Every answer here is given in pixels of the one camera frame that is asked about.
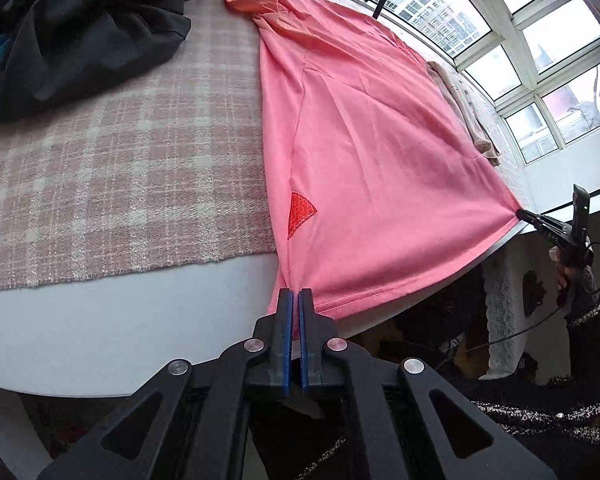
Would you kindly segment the person's right forearm sleeve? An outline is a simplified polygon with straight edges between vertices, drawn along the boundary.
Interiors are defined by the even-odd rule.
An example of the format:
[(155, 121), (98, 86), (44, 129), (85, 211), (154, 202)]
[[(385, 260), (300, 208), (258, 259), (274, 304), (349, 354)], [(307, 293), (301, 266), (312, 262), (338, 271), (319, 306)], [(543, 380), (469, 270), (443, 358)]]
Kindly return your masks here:
[(479, 380), (466, 396), (512, 436), (557, 434), (600, 444), (600, 292), (592, 273), (584, 312), (565, 315), (570, 372), (544, 385), (514, 376)]

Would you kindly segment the person's right hand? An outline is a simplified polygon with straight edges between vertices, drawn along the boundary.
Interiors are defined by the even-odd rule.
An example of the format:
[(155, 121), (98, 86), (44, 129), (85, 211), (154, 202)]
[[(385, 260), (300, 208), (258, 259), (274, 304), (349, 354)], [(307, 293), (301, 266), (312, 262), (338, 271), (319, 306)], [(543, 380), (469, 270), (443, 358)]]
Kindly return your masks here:
[(583, 269), (565, 266), (561, 261), (556, 264), (557, 305), (571, 314), (584, 312), (591, 304), (588, 286), (591, 285), (591, 268)]

